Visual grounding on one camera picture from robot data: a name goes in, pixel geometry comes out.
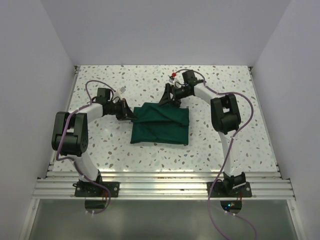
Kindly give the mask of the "dark green surgical cloth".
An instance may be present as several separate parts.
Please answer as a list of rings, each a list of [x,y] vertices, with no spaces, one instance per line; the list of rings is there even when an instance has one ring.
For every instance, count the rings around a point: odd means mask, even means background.
[[[189,144],[190,112],[188,108],[146,102],[133,109],[131,144]]]

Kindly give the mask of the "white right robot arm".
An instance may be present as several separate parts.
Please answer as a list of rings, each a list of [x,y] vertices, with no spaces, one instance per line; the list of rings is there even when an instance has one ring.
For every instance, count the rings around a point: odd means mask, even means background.
[[[169,76],[159,105],[181,105],[181,99],[195,96],[210,106],[211,124],[218,133],[222,144],[224,162],[221,170],[223,179],[211,184],[211,197],[235,196],[246,184],[244,170],[240,163],[240,151],[237,141],[228,134],[239,130],[241,115],[237,98],[233,93],[218,93],[207,86],[205,78],[198,79],[195,71],[186,70],[182,73],[183,83],[176,80],[177,73]]]

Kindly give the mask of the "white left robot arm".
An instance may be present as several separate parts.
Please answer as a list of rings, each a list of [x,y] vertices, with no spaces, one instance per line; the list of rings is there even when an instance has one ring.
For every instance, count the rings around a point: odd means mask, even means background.
[[[59,111],[55,115],[51,146],[55,160],[70,161],[78,173],[80,184],[92,196],[103,193],[101,173],[87,153],[89,146],[89,123],[104,116],[115,116],[118,121],[136,120],[125,98],[114,100],[115,92],[100,87],[89,103],[73,111]]]

